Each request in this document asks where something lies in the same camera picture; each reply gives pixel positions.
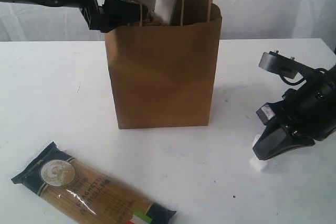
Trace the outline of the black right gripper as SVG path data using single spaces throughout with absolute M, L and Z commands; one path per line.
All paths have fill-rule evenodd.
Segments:
M 299 89 L 257 110 L 265 129 L 253 146 L 259 160 L 311 147 L 335 132 L 335 67 L 317 69 Z

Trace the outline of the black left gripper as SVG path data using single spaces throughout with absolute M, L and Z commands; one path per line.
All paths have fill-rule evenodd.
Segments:
M 147 15 L 146 6 L 123 0 L 104 0 L 103 6 L 99 6 L 97 0 L 82 0 L 80 11 L 88 28 L 102 33 L 121 26 L 139 25 L 140 15 L 143 18 Z

